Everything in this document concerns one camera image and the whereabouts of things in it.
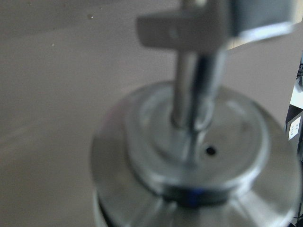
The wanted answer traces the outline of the glass sauce bottle metal spout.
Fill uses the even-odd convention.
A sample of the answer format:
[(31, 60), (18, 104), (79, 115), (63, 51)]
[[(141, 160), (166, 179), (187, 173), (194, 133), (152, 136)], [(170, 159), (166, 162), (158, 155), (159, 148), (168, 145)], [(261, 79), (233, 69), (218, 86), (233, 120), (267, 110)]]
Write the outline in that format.
[(232, 37), (291, 33), (292, 0), (183, 0), (140, 15), (146, 47), (178, 53), (173, 81), (125, 96), (92, 140), (97, 227), (286, 227), (302, 195), (278, 122), (221, 85)]

